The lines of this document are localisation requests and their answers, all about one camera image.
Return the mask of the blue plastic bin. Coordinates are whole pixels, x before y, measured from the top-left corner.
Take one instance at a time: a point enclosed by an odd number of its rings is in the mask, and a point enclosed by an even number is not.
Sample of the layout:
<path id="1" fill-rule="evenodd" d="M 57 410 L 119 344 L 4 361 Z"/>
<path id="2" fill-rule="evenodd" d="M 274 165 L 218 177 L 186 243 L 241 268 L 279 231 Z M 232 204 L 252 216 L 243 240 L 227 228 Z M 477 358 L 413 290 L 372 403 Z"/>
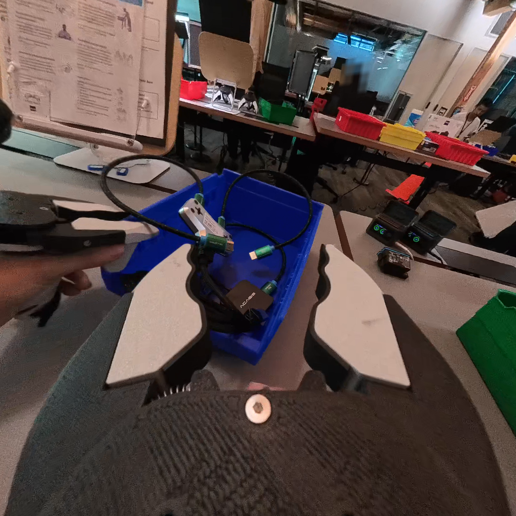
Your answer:
<path id="1" fill-rule="evenodd" d="M 211 332 L 212 344 L 250 364 L 257 364 L 273 340 L 295 297 L 312 244 L 315 239 L 323 205 L 313 202 L 313 217 L 303 235 L 285 247 L 286 267 L 270 308 L 263 313 L 264 321 L 247 333 Z M 210 264 L 210 275 L 229 289 L 247 280 L 257 287 L 274 280 L 281 269 L 279 250 L 260 260 L 251 260 L 249 253 L 272 241 L 248 227 L 253 227 L 278 242 L 286 242 L 304 227 L 309 215 L 307 200 L 300 195 L 276 188 L 252 177 L 245 177 L 229 194 L 224 212 L 235 249 L 232 255 L 216 255 Z M 190 241 L 160 232 L 151 240 L 138 245 L 126 267 L 120 272 L 101 272 L 106 288 L 119 296 L 134 288 L 144 271 L 150 271 L 178 247 Z"/>

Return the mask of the black panel on stand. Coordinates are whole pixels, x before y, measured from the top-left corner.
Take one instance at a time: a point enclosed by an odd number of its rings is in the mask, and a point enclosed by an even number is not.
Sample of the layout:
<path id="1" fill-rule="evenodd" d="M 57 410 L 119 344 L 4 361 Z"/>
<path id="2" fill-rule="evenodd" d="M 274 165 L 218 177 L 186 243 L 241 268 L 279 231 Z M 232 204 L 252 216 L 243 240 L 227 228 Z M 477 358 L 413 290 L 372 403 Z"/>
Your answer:
<path id="1" fill-rule="evenodd" d="M 306 98 L 312 81 L 316 55 L 311 51 L 297 49 L 293 57 L 287 91 Z"/>

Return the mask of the white stand base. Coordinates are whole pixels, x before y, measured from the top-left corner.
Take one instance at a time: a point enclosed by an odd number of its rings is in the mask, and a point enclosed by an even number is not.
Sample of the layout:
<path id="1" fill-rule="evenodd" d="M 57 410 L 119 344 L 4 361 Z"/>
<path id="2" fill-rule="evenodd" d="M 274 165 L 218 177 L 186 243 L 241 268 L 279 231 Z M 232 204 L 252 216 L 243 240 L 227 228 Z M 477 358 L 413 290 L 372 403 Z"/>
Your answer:
<path id="1" fill-rule="evenodd" d="M 93 145 L 62 154 L 54 158 L 53 161 L 59 166 L 99 175 L 101 172 L 87 171 L 87 165 L 100 164 L 105 168 L 112 161 L 118 159 L 121 160 L 120 164 L 108 173 L 108 177 L 131 184 L 143 185 L 151 183 L 170 169 L 170 165 L 161 160 L 150 158 L 135 159 L 133 153 Z M 127 176 L 120 177 L 116 175 L 116 169 L 120 167 L 128 167 Z"/>

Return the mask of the long work table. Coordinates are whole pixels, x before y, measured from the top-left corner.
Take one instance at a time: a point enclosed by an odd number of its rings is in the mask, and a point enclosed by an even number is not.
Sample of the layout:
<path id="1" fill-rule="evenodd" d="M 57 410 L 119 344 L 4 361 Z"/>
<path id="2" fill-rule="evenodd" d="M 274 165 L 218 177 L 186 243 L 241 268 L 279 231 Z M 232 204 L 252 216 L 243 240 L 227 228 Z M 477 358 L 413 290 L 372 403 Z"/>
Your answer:
<path id="1" fill-rule="evenodd" d="M 313 125 L 318 135 L 345 142 L 345 145 L 352 145 L 352 157 L 358 160 L 423 177 L 422 183 L 409 202 L 409 206 L 413 209 L 420 206 L 430 190 L 445 179 L 450 179 L 454 173 L 482 179 L 490 176 L 488 171 L 477 165 L 469 166 L 343 132 L 336 126 L 334 119 L 320 113 L 314 115 Z"/>
<path id="2" fill-rule="evenodd" d="M 275 134 L 272 146 L 281 149 L 281 155 L 273 157 L 280 163 L 287 162 L 287 153 L 293 145 L 293 139 L 314 142 L 317 133 L 310 119 L 295 116 L 292 125 L 270 122 L 261 115 L 252 112 L 219 109 L 205 100 L 179 99 L 178 121 L 195 126 L 211 128 L 214 131 L 226 132 L 221 120 L 229 120 L 242 126 L 253 127 L 253 131 Z"/>

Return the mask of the printed instruction sheet holder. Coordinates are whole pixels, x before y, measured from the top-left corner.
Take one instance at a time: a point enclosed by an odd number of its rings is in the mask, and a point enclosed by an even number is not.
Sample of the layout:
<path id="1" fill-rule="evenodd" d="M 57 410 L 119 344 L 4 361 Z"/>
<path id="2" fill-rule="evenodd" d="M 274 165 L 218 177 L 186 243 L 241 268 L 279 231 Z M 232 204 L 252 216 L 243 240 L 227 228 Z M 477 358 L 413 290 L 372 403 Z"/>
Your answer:
<path id="1" fill-rule="evenodd" d="M 166 138 L 168 1 L 1 1 L 14 127 L 130 150 Z"/>

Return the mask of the white rounded board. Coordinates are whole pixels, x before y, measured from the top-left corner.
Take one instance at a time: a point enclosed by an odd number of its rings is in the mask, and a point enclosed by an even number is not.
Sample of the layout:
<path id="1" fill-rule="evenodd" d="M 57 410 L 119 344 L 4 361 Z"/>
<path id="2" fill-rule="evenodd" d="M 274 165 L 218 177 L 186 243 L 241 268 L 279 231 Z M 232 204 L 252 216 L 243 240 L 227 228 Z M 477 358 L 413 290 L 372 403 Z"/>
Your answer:
<path id="1" fill-rule="evenodd" d="M 515 203 L 516 200 L 512 200 L 475 212 L 479 228 L 485 237 L 493 238 L 515 223 Z"/>

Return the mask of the person's left hand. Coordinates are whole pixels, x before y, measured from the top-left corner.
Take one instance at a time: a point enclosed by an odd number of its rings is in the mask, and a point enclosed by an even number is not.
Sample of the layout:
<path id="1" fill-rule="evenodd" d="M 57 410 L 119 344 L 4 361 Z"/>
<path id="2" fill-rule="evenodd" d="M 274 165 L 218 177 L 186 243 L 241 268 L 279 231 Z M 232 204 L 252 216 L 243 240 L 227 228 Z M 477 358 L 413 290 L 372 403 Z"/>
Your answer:
<path id="1" fill-rule="evenodd" d="M 70 255 L 1 253 L 1 326 L 51 287 L 66 296 L 88 290 L 92 283 L 85 271 L 119 259 L 124 251 L 124 245 L 117 245 Z"/>

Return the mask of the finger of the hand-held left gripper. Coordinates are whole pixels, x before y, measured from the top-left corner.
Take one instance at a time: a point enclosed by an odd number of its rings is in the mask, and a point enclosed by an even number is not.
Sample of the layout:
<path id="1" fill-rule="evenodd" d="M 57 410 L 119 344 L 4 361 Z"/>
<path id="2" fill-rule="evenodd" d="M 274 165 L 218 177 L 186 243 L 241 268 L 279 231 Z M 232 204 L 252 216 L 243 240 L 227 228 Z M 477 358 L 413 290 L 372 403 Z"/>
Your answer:
<path id="1" fill-rule="evenodd" d="M 158 236 L 159 229 L 137 221 L 106 221 L 78 218 L 59 223 L 41 236 L 42 249 L 49 252 L 79 252 L 102 247 L 137 244 Z"/>
<path id="2" fill-rule="evenodd" d="M 121 221 L 129 216 L 124 210 L 102 204 L 63 199 L 53 199 L 52 203 L 57 217 L 67 222 L 74 222 L 80 218 Z"/>

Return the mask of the black battery charger case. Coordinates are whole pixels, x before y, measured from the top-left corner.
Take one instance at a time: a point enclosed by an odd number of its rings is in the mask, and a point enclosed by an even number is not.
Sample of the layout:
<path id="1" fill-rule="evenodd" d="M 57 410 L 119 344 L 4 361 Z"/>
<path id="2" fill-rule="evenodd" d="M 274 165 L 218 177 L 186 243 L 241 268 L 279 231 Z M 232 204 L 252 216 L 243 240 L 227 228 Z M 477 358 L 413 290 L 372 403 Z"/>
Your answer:
<path id="1" fill-rule="evenodd" d="M 383 245 L 391 247 L 403 237 L 417 217 L 417 211 L 408 204 L 391 200 L 386 204 L 383 212 L 368 225 L 366 234 Z"/>
<path id="2" fill-rule="evenodd" d="M 428 210 L 409 226 L 401 241 L 419 255 L 427 255 L 456 227 L 451 219 L 435 210 Z"/>

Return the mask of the white cardboard box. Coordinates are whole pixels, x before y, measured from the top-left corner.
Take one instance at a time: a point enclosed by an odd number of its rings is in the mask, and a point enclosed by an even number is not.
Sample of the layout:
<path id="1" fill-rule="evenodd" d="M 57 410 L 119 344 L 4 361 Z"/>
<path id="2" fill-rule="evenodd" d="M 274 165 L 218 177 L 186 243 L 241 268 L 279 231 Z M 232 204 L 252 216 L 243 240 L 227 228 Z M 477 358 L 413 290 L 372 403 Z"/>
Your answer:
<path id="1" fill-rule="evenodd" d="M 436 132 L 450 138 L 456 138 L 460 134 L 463 124 L 464 122 L 461 119 L 448 118 L 438 114 L 430 114 L 422 128 L 422 131 Z"/>

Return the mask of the brown rounded divider board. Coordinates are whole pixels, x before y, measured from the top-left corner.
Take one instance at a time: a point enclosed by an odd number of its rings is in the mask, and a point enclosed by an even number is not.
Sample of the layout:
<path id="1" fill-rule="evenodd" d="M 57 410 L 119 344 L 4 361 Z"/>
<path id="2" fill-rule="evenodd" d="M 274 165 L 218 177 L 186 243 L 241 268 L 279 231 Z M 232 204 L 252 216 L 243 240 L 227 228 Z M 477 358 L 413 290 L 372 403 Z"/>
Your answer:
<path id="1" fill-rule="evenodd" d="M 184 50 L 176 31 L 177 1 L 166 1 L 166 7 L 164 145 L 159 151 L 161 156 L 173 150 L 177 138 L 180 84 L 184 63 Z"/>

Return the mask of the wooden beam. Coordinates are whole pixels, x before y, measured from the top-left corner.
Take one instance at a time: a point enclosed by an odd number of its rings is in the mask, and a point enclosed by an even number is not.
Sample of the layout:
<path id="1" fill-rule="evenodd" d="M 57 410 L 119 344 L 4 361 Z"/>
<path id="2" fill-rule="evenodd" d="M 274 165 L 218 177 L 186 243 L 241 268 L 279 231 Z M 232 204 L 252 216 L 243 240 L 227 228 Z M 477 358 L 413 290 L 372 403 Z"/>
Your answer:
<path id="1" fill-rule="evenodd" d="M 484 79 L 490 74 L 491 69 L 495 65 L 499 56 L 503 53 L 506 47 L 515 38 L 515 11 L 512 12 L 500 34 L 497 36 L 495 42 L 487 51 L 486 55 L 475 69 L 472 77 L 463 87 L 461 93 L 456 98 L 454 104 L 450 108 L 448 114 L 453 115 L 456 109 L 463 110 L 467 106 L 469 100 L 479 88 Z"/>

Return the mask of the yellow plastic bin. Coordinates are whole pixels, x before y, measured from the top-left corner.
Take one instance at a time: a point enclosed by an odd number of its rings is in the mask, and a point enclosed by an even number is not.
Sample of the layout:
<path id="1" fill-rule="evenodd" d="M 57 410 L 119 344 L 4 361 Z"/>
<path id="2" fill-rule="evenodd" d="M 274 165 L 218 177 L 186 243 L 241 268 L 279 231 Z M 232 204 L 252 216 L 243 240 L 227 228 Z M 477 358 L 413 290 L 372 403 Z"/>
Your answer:
<path id="1" fill-rule="evenodd" d="M 422 144 L 426 134 L 413 127 L 386 124 L 379 136 L 379 141 L 400 148 L 415 151 Z"/>

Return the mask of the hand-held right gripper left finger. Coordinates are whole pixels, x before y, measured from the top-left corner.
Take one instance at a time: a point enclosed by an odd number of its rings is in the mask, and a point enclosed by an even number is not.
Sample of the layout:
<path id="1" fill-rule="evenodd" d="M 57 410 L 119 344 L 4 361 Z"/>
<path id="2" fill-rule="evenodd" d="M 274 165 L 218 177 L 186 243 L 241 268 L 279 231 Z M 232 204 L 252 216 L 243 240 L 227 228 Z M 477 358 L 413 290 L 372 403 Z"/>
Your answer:
<path id="1" fill-rule="evenodd" d="M 194 253 L 189 244 L 177 248 L 127 295 L 107 387 L 150 381 L 182 388 L 207 365 L 212 345 L 205 308 L 191 289 Z"/>

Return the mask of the beige rounded board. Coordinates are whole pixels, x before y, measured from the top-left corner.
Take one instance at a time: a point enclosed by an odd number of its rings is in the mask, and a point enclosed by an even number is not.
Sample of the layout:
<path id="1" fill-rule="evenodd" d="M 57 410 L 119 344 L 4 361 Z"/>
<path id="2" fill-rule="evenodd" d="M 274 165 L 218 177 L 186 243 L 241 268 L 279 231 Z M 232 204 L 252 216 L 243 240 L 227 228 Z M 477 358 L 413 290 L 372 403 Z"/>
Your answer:
<path id="1" fill-rule="evenodd" d="M 207 31 L 199 35 L 201 73 L 211 82 L 224 80 L 249 89 L 255 78 L 254 53 L 249 43 Z"/>

